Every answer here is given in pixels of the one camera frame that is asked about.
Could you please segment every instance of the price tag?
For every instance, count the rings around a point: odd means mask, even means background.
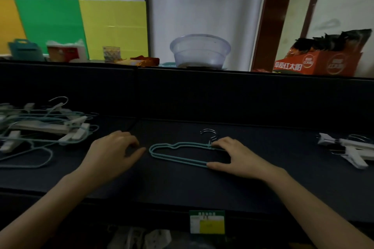
[[[225,211],[190,210],[190,232],[193,234],[225,234]]]

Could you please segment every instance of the clear plastic bowl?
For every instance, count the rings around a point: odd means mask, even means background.
[[[171,42],[178,68],[197,66],[222,69],[226,56],[231,51],[230,44],[210,34],[188,34]]]

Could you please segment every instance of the dark table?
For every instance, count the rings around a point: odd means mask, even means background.
[[[285,168],[349,221],[374,223],[374,167],[359,170],[332,155],[317,145],[317,131],[146,119],[135,122],[123,117],[100,117],[93,123],[100,125],[100,129],[80,145],[54,146],[55,159],[48,167],[0,169],[1,208],[25,210],[79,166],[94,139],[110,132],[132,127],[131,133],[148,148],[155,143],[207,143],[211,133],[201,135],[200,131],[211,128],[219,137],[235,138],[264,159]],[[226,152],[184,148],[163,153],[229,162]],[[36,163],[44,158],[43,153],[34,152],[13,160],[12,164]],[[27,197],[27,203],[17,202]],[[144,226],[147,219],[147,225],[188,230],[189,209],[226,210],[228,231],[230,227],[249,227],[248,221],[293,222],[276,195],[262,182],[155,159],[148,152],[132,169],[93,192],[77,211],[92,215],[94,210],[96,217],[108,222],[126,223],[127,219],[131,225]]]

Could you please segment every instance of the left hand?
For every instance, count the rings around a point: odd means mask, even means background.
[[[116,131],[95,140],[75,173],[93,189],[100,187],[132,167],[146,150],[139,148],[125,157],[130,145],[139,146],[139,142],[129,132]]]

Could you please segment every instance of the hand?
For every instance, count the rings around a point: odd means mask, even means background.
[[[274,171],[280,168],[256,155],[238,140],[230,137],[219,139],[212,147],[225,149],[231,157],[231,163],[208,162],[208,168],[224,171],[244,178],[267,180]]]
[[[75,173],[93,189],[98,188],[127,171],[146,150],[140,148],[130,157],[125,157],[130,145],[138,146],[139,142],[129,132],[116,131],[95,140]]]

